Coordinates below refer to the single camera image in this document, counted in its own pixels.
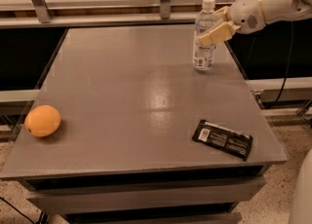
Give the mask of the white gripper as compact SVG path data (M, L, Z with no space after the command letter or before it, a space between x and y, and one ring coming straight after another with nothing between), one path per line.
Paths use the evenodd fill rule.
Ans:
M230 7L224 6L214 11L214 28L199 34L196 43L208 47L231 39L236 31L250 34L263 29L266 25L260 0L236 0Z

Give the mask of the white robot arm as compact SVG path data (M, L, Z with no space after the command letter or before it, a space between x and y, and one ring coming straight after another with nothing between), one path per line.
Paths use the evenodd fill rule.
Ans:
M312 0L235 0L214 15L216 23L196 38L197 44L218 44L235 33L251 34L277 21L311 19Z

